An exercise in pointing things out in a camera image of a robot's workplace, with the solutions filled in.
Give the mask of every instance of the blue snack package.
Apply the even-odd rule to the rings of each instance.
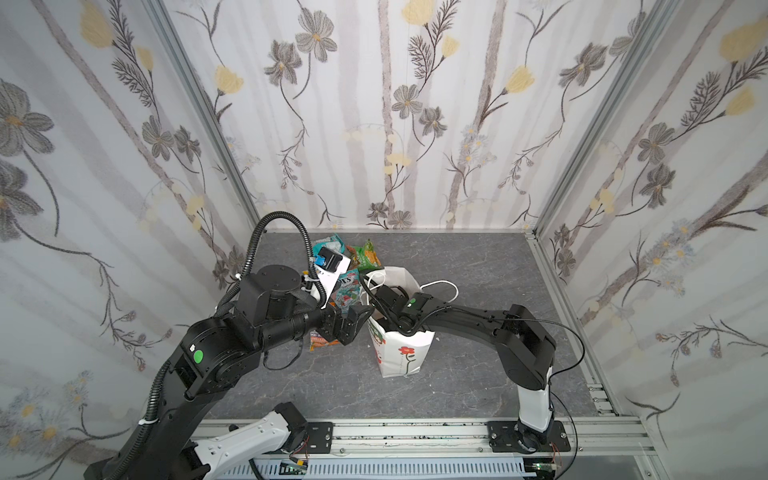
[[[345,249],[344,242],[335,233],[330,237],[321,238],[320,240],[317,240],[315,243],[313,243],[312,255],[317,257],[317,254],[320,253],[320,249],[323,247],[329,248],[336,253],[344,253],[344,249]]]
[[[360,303],[360,272],[355,268],[344,273],[336,281],[336,287],[331,293],[331,301],[346,314],[351,305]]]

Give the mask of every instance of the gray table surface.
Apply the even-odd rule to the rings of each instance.
[[[455,303],[482,309],[528,307],[539,319],[559,321],[525,236],[521,233],[344,233],[349,245],[373,241],[385,265],[404,266],[419,283],[451,280],[459,288]],[[313,240],[326,237],[310,235]],[[265,233],[254,263],[306,269],[298,233]],[[450,300],[453,287],[428,287]],[[557,342],[555,370],[572,365],[574,350],[564,330],[545,325]],[[297,351],[291,342],[270,352],[268,365],[284,366]],[[596,416],[581,370],[552,379],[552,391],[573,416]],[[291,401],[308,419],[516,417],[515,384],[498,355],[480,343],[438,333],[420,372],[384,379],[369,334],[363,330],[348,346],[309,351],[281,372],[260,367],[244,376],[208,414],[209,419],[255,419],[277,403]],[[553,399],[555,415],[564,410]]]

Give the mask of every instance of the black mounting plate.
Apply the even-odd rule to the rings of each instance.
[[[509,452],[517,452],[517,453],[525,453],[528,454],[529,452],[525,451],[520,445],[518,445],[518,441],[515,438],[515,425],[517,425],[517,421],[514,422],[488,422],[488,444],[491,446],[491,450],[494,453],[509,453]],[[571,451],[571,443],[568,441],[568,437],[565,436],[565,427],[563,426],[563,422],[560,422],[559,420],[555,420],[552,423],[552,428],[549,429],[549,437],[548,440],[550,443],[547,445],[542,445],[538,452],[552,452],[552,445],[551,443],[554,443],[554,446],[558,448],[559,452],[570,452]]]
[[[310,422],[306,430],[310,434],[306,440],[307,453],[331,453],[333,422]]]

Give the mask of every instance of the paper bag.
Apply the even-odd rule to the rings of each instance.
[[[387,286],[400,286],[409,295],[420,292],[419,283],[408,270],[400,266],[385,266],[384,270],[374,270],[366,275],[373,283]],[[366,294],[362,295],[364,305],[369,304]],[[373,318],[368,320],[373,346],[376,348],[376,360],[382,377],[404,376],[418,372],[427,356],[434,332],[417,332],[414,336],[404,336],[397,332],[386,332]]]

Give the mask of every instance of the wallpaper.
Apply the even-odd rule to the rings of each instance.
[[[3,2],[0,44],[2,476],[81,478],[250,228],[141,4]]]
[[[165,0],[260,213],[531,228],[652,2]]]
[[[768,466],[767,15],[683,2],[541,236],[676,480]]]

